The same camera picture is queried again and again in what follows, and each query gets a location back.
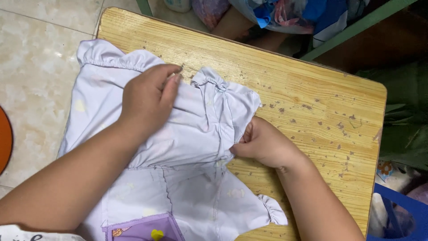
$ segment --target wooden table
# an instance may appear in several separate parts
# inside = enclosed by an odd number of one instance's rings
[[[263,107],[256,114],[313,160],[366,233],[386,101],[382,84],[118,8],[105,10],[97,37],[126,53],[146,49],[167,63],[184,64],[187,83],[202,66],[211,66],[225,80],[259,93]],[[289,226],[270,224],[237,240],[297,240],[291,208],[274,170],[245,159],[234,159],[228,168],[254,193],[275,198],[290,221]]]

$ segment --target finger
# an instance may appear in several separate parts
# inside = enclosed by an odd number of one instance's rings
[[[254,147],[253,143],[238,143],[230,148],[230,152],[239,157],[251,157],[254,158]]]
[[[181,74],[177,74],[168,79],[165,84],[165,88],[162,91],[162,97],[160,98],[161,105],[172,108],[175,98],[177,97],[181,77]]]
[[[182,68],[175,64],[160,64],[149,70],[148,74],[150,77],[148,80],[151,81],[157,89],[162,90],[167,78],[174,73],[180,73]]]

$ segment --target child's hand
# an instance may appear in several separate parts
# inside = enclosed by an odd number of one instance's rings
[[[288,168],[298,157],[306,157],[299,148],[265,119],[254,116],[239,144],[230,151],[240,157],[250,157],[274,168]]]
[[[154,66],[130,80],[123,90],[122,113],[118,123],[144,142],[158,131],[171,114],[177,97],[181,67],[173,64]]]

